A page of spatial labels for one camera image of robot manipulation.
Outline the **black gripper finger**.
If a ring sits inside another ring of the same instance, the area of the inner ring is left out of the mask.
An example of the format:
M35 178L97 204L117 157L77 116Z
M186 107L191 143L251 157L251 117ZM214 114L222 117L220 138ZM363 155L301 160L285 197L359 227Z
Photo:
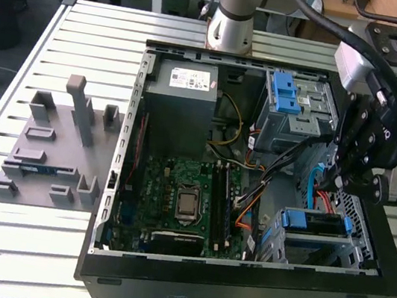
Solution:
M375 205L397 207L397 176L376 174L367 177L351 175L343 186L345 193Z
M365 196L369 189L369 152L377 141L377 122L383 108L369 102L352 102L337 124L334 165L325 171L324 191L343 188L355 196Z

